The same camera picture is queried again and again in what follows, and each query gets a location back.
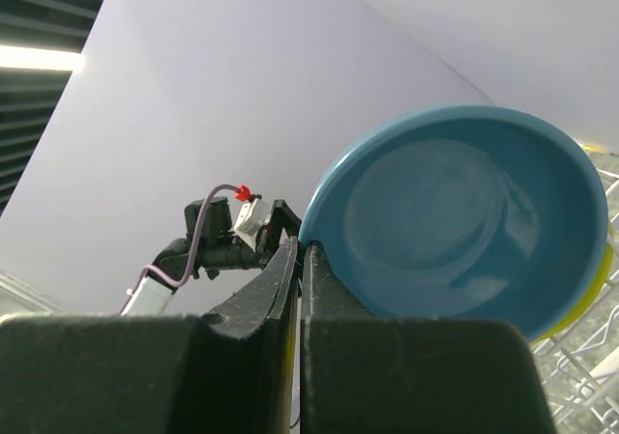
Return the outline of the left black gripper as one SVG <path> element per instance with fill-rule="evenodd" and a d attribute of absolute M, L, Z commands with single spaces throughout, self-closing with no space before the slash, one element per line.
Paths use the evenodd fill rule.
<path fill-rule="evenodd" d="M 280 245 L 280 238 L 297 237 L 301 219 L 294 213 L 284 199 L 276 199 L 267 213 L 265 223 L 258 232 L 256 252 L 261 260 L 270 260 Z"/>

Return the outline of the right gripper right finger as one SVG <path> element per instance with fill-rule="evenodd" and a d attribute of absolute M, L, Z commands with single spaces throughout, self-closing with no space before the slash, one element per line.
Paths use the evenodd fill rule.
<path fill-rule="evenodd" d="M 306 249 L 301 308 L 305 433 L 551 433 L 523 336 L 488 320 L 384 318 Z"/>

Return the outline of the green shallow bowl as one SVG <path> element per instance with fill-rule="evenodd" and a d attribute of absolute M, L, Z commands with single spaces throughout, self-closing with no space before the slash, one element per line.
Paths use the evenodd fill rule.
<path fill-rule="evenodd" d="M 582 148 L 585 154 L 594 162 L 599 175 L 607 177 L 611 183 L 605 189 L 605 197 L 608 202 L 618 198 L 618 171 L 607 171 L 598 166 L 595 157 L 611 158 L 618 162 L 618 156 L 613 154 L 608 149 L 594 145 L 579 142 L 578 145 Z M 594 275 L 594 279 L 586 289 L 585 293 L 578 300 L 576 305 L 560 320 L 560 322 L 551 328 L 548 332 L 542 334 L 534 343 L 542 342 L 564 331 L 570 325 L 574 324 L 594 303 L 600 295 L 605 282 L 610 278 L 611 264 L 615 257 L 618 256 L 616 248 L 618 247 L 618 214 L 610 218 L 608 225 L 608 238 L 605 245 L 604 256 L 600 267 Z"/>

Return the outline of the white wire dish rack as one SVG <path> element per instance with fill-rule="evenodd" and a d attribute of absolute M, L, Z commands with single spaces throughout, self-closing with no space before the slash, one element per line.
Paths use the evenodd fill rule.
<path fill-rule="evenodd" d="M 559 433 L 618 431 L 618 255 L 598 297 L 564 331 L 532 346 Z"/>

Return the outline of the blue shallow bowl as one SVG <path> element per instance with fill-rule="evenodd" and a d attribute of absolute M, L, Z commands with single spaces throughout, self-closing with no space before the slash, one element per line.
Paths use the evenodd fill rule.
<path fill-rule="evenodd" d="M 502 320 L 528 340 L 584 296 L 610 228 L 580 146 L 510 108 L 418 112 L 362 138 L 325 173 L 301 224 L 379 316 Z"/>

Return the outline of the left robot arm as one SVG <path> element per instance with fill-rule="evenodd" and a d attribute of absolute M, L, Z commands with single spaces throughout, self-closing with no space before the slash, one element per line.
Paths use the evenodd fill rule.
<path fill-rule="evenodd" d="M 128 292 L 123 315 L 161 314 L 176 291 L 204 271 L 214 279 L 223 271 L 264 269 L 282 234 L 299 234 L 301 219 L 277 199 L 267 205 L 254 195 L 232 217 L 228 198 L 215 196 L 205 205 L 194 201 L 184 210 L 187 234 L 171 242 L 140 273 Z"/>

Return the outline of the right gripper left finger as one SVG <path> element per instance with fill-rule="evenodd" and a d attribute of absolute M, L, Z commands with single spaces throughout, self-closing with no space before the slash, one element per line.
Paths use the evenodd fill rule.
<path fill-rule="evenodd" d="M 204 315 L 1 321 L 5 433 L 286 433 L 298 244 Z"/>

